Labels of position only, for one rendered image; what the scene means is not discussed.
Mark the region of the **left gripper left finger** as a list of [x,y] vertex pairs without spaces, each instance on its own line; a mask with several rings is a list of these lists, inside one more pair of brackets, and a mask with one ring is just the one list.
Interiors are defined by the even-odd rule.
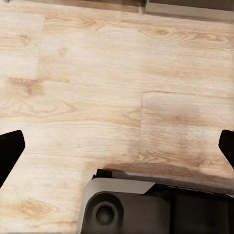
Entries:
[[25,149],[21,130],[0,135],[0,188]]

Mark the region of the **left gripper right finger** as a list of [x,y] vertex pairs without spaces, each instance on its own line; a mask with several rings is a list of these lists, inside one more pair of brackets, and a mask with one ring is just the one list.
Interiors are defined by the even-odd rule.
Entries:
[[234,169],[234,132],[222,130],[218,146]]

